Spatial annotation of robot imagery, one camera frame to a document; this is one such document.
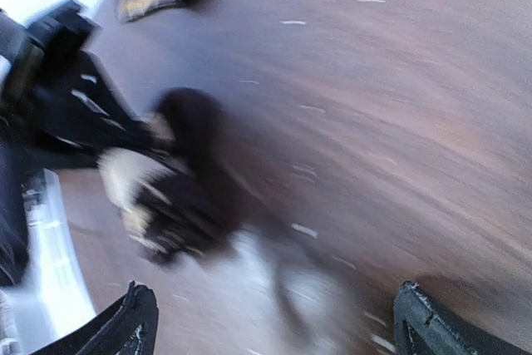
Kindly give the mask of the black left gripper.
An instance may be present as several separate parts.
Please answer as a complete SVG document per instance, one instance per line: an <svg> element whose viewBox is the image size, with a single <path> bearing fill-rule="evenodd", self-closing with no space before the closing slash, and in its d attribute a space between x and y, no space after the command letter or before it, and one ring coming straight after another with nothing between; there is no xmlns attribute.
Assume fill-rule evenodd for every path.
<svg viewBox="0 0 532 355"><path fill-rule="evenodd" d="M48 163L83 164L118 147L162 147L118 97L94 54L98 28L76 0L63 0L27 26L1 11L1 121L24 121L24 140Z"/></svg>

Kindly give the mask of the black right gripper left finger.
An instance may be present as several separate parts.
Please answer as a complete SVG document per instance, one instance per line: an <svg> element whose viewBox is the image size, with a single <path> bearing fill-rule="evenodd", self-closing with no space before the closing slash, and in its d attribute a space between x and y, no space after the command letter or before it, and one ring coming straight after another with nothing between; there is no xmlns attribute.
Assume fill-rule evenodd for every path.
<svg viewBox="0 0 532 355"><path fill-rule="evenodd" d="M37 355L152 355L159 321L155 292L131 281L127 292L73 333Z"/></svg>

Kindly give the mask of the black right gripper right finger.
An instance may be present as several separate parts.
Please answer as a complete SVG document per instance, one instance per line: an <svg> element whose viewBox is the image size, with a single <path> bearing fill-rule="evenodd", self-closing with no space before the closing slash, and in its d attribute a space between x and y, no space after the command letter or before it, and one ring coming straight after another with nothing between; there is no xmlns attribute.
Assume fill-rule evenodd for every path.
<svg viewBox="0 0 532 355"><path fill-rule="evenodd" d="M393 301L397 354L525 354L526 351L467 322L418 283L406 281Z"/></svg>

